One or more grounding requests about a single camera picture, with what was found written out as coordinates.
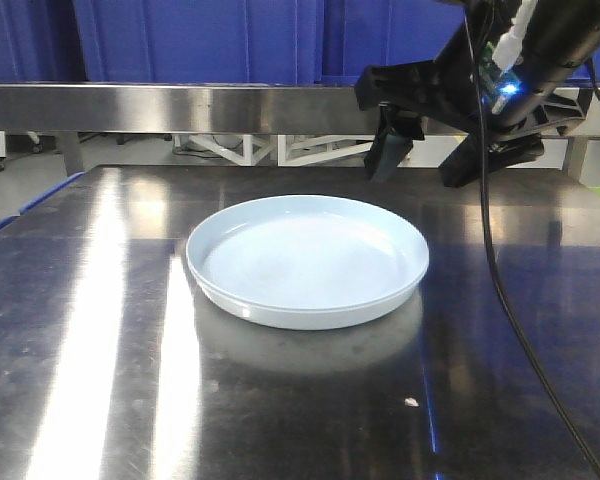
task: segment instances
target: stainless steel table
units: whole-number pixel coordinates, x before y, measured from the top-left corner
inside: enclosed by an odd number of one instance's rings
[[[287,332],[210,304],[182,262],[208,215],[276,194],[388,208],[431,248],[394,314]],[[498,259],[600,457],[600,198],[493,176]],[[475,186],[433,170],[99,167],[0,232],[0,480],[592,478],[503,317]]]

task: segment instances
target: table leg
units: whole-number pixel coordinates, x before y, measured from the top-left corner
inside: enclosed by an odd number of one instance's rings
[[[574,180],[580,181],[582,168],[584,167],[584,157],[587,154],[587,147],[589,146],[589,138],[571,137],[568,142],[562,171]]]
[[[59,132],[56,134],[60,150],[64,156],[64,167],[67,176],[74,173],[84,172],[84,162],[82,160],[82,150],[80,149],[80,139],[77,132]]]

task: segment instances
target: white cable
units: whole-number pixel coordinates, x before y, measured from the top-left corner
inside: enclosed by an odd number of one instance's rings
[[[518,13],[513,19],[513,25],[500,37],[493,52],[493,61],[502,73],[511,70],[522,53],[522,40],[527,34],[527,27],[537,5],[538,0],[522,0]]]

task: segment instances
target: white plate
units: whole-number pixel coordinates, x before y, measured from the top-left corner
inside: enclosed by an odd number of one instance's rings
[[[317,195],[241,203],[191,233],[187,261],[220,308],[255,323],[326,330],[373,320],[429,264],[418,230],[382,208]]]

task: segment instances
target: black wire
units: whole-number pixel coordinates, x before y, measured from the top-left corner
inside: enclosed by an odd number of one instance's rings
[[[500,13],[500,20],[502,20],[504,25],[511,25],[511,20],[513,19],[513,13],[509,8],[509,4],[506,0],[494,0],[495,3],[499,5],[498,12]]]
[[[600,102],[600,87],[598,86],[598,78],[596,75],[596,66],[593,63],[593,57],[585,62],[585,66],[589,72],[589,77],[591,78],[591,83],[593,84],[593,93],[595,93],[596,98]]]
[[[491,32],[491,29],[493,28],[493,24],[496,20],[496,3],[495,1],[493,3],[491,3],[491,9],[489,11],[490,13],[490,17],[489,17],[489,23],[487,23],[486,19],[487,17],[485,17],[485,22],[482,25],[482,29],[480,30],[480,35],[478,36],[478,42],[477,42],[477,49],[479,51],[481,51],[484,46],[487,43],[487,40],[489,39],[489,32]]]
[[[467,36],[467,43],[469,46],[469,54],[471,56],[471,64],[473,70],[473,85],[475,88],[476,101],[478,102],[478,123],[480,126],[480,207],[482,212],[482,229],[484,235],[484,245],[487,254],[487,262],[489,264],[489,271],[491,273],[491,278],[493,280],[493,285],[496,289],[496,293],[498,294],[498,299],[500,300],[500,304],[504,312],[507,315],[507,319],[513,331],[516,334],[516,337],[524,350],[529,363],[533,367],[542,387],[544,388],[547,396],[551,400],[551,403],[555,407],[560,419],[564,423],[565,427],[577,443],[580,451],[584,455],[586,461],[589,463],[589,466],[596,474],[596,476],[600,479],[600,462],[596,458],[595,454],[587,444],[587,441],[578,431],[576,425],[573,420],[567,413],[566,409],[562,405],[562,402],[558,398],[555,388],[551,384],[551,381],[547,377],[547,374],[540,363],[540,360],[536,356],[531,344],[529,343],[527,336],[520,326],[518,322],[517,316],[513,310],[511,301],[509,300],[509,296],[507,295],[504,283],[502,281],[502,277],[500,276],[500,271],[498,269],[498,264],[496,261],[495,249],[493,247],[493,235],[491,233],[491,218],[489,212],[489,164],[488,164],[488,132],[487,132],[487,122],[485,118],[484,107],[482,105],[482,92],[480,89],[480,81],[478,76],[478,61],[476,54],[474,52],[474,46],[471,41],[471,28],[469,25],[469,13],[465,10],[465,18],[464,18],[464,27],[465,33]]]
[[[213,141],[216,142],[216,145],[218,145],[222,148],[226,148],[227,150],[235,150],[236,148],[240,147],[243,143],[242,140],[240,140],[236,145],[234,145],[232,147],[224,147],[223,145],[220,145],[220,142],[218,142],[218,139],[216,138],[215,135],[211,135],[211,137],[213,138]],[[176,149],[174,147],[172,149],[172,152],[174,155],[184,155],[187,157],[196,157],[196,158],[209,159],[209,160],[218,160],[218,159],[225,158],[221,155],[215,154],[212,150],[209,150],[208,148],[205,148],[205,149],[196,149],[196,148]],[[201,153],[207,153],[207,152],[211,153],[212,155],[200,155]]]

